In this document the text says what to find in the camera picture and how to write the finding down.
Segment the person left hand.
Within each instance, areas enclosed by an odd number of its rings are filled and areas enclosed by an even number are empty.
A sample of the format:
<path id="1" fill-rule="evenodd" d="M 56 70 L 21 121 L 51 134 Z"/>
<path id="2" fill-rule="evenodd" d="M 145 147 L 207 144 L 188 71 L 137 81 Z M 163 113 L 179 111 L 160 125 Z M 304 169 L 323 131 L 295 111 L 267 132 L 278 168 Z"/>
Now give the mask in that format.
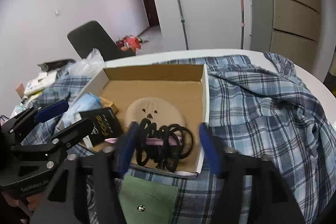
<path id="1" fill-rule="evenodd" d="M 7 192 L 2 192 L 3 197 L 5 198 L 6 202 L 12 207 L 19 207 L 19 200 L 12 198 Z M 38 193 L 33 196 L 29 196 L 26 198 L 28 204 L 27 207 L 30 211 L 35 211 L 38 207 L 41 199 L 43 197 L 43 193 Z"/>

